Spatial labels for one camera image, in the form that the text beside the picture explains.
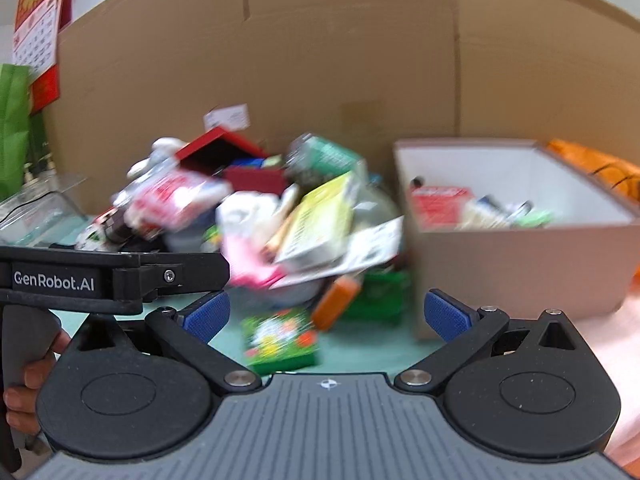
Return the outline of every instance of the green box with colorful print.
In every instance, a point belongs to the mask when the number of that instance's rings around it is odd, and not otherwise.
[[[258,375],[290,372],[318,362],[318,333],[303,308],[247,317],[241,325],[247,364]]]

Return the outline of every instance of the blue gripper pad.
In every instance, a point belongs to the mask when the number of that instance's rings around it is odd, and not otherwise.
[[[424,297],[424,320],[435,332],[449,342],[478,320],[478,313],[437,289]]]
[[[208,343],[229,321],[231,304],[225,291],[213,292],[194,301],[184,310],[182,328]]]

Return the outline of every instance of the cardboard backdrop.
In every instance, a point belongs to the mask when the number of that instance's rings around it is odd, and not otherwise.
[[[640,162],[639,46],[596,0],[106,0],[61,34],[46,123],[93,213],[153,140],[242,103],[268,150],[311,130],[391,182],[401,137],[565,137]]]

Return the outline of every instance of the gray ribbed plate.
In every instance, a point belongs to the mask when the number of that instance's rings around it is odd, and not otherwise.
[[[402,394],[381,374],[279,374],[227,397],[196,438],[133,464],[58,453],[34,480],[614,480],[599,454],[548,465],[510,462],[468,443],[433,399]]]

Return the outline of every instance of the gray handle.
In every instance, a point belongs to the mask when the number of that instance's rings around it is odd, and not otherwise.
[[[60,320],[49,310],[5,305],[2,310],[3,389],[24,386],[24,366],[42,359],[60,333]],[[12,429],[16,449],[24,448],[25,435]]]

